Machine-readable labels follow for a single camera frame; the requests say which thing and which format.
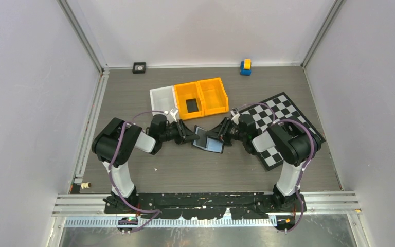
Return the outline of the dark grey credit card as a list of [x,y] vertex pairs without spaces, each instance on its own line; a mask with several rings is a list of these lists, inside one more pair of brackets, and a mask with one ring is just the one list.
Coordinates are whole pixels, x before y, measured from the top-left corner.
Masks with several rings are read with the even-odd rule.
[[199,106],[196,98],[186,100],[187,113],[194,113],[199,111]]

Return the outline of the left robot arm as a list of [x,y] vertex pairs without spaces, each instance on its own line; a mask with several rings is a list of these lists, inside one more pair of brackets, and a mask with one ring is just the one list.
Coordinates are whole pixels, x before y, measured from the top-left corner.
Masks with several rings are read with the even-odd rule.
[[117,206],[125,213],[136,209],[137,199],[132,196],[136,186],[131,180],[128,160],[134,149],[155,155],[164,142],[178,145],[190,143],[200,137],[181,119],[169,121],[163,113],[152,117],[150,126],[142,127],[113,118],[95,137],[92,153],[101,161],[112,178],[112,193],[118,198]]

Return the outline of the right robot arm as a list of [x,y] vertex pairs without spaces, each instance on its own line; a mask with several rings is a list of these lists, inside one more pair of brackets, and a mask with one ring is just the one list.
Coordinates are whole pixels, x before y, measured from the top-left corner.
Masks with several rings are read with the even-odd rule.
[[231,145],[241,141],[246,152],[252,155],[275,148],[282,157],[282,171],[273,189],[273,205],[279,211],[288,210],[294,203],[293,196],[300,193],[300,181],[306,167],[324,143],[322,138],[295,117],[283,119],[259,131],[249,114],[224,118],[206,136]]

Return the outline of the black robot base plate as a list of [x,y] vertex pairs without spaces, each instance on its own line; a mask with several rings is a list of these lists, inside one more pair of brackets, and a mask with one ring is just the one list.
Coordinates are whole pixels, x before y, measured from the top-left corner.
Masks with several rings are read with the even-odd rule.
[[106,214],[136,214],[143,219],[210,220],[221,219],[229,213],[233,219],[264,219],[268,213],[294,213],[306,211],[296,196],[279,205],[271,193],[263,192],[197,192],[197,193],[139,193],[128,202],[138,208],[129,208],[113,193],[105,199]]

